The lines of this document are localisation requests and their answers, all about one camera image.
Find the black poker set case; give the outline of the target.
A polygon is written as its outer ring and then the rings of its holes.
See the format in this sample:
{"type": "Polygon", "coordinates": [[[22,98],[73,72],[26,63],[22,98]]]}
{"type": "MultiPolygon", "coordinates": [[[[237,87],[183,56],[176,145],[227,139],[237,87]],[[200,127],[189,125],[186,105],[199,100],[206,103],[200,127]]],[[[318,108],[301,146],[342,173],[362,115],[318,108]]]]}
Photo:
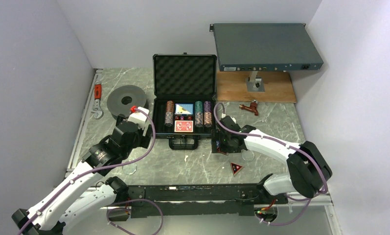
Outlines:
{"type": "Polygon", "coordinates": [[[210,139],[216,129],[214,117],[212,126],[198,128],[195,126],[195,113],[192,115],[193,133],[174,132],[172,127],[164,125],[166,103],[172,100],[176,103],[193,103],[196,101],[211,102],[214,108],[216,103],[217,57],[213,54],[154,54],[154,106],[153,122],[156,128],[156,137],[167,139],[172,150],[194,150],[199,140],[210,139]]]}

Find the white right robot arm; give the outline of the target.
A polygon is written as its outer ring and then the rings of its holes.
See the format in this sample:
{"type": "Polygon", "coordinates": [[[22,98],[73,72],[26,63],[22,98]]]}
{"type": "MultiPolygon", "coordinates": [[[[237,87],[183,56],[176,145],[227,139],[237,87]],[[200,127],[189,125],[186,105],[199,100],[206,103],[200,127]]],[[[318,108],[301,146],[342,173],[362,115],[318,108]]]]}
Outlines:
{"type": "Polygon", "coordinates": [[[212,150],[225,154],[252,151],[287,166],[287,172],[270,173],[257,184],[257,198],[262,203],[290,192],[309,199],[328,193],[332,170],[314,143],[284,141],[250,125],[240,127],[225,111],[218,118],[216,107],[213,117],[218,128],[213,134],[212,150]]]}

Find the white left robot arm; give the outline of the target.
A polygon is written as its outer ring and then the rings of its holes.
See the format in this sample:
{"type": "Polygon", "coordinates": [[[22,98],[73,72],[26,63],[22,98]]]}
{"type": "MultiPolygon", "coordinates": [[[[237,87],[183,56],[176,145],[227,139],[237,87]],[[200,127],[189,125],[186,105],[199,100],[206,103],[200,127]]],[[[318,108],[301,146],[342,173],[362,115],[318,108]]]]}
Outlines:
{"type": "Polygon", "coordinates": [[[81,195],[112,169],[134,164],[153,149],[156,130],[149,110],[132,107],[131,115],[117,124],[111,135],[93,145],[71,174],[31,208],[19,209],[12,219],[20,235],[63,235],[101,207],[123,205],[128,186],[110,177],[95,191],[81,195]]]}

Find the orange poker chip stack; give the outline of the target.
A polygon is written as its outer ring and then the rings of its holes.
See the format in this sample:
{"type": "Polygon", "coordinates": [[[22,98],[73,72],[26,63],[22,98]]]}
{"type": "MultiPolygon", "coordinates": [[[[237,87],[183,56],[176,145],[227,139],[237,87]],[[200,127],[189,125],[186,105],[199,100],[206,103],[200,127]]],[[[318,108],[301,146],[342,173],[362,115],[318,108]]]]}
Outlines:
{"type": "Polygon", "coordinates": [[[166,113],[173,113],[174,112],[174,105],[175,105],[175,103],[172,100],[167,101],[167,103],[166,103],[166,113]]]}

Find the red triangle token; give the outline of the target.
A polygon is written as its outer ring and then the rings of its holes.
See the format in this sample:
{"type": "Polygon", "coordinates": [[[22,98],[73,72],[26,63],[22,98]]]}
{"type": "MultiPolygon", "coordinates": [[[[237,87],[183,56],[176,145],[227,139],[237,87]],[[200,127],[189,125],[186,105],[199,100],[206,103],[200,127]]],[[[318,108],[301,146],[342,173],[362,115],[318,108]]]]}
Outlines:
{"type": "Polygon", "coordinates": [[[242,170],[243,168],[244,168],[243,165],[230,162],[230,169],[233,176],[237,175],[240,172],[240,170],[242,170]]]}

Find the grey poker chip stack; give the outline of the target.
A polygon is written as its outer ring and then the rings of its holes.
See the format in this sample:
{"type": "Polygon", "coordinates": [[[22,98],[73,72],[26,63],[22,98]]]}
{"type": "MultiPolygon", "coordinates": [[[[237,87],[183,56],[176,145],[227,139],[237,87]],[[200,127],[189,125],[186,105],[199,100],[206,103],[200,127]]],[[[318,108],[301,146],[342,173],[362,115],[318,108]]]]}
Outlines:
{"type": "Polygon", "coordinates": [[[174,122],[174,114],[172,112],[165,113],[164,125],[166,127],[172,127],[174,122]]]}

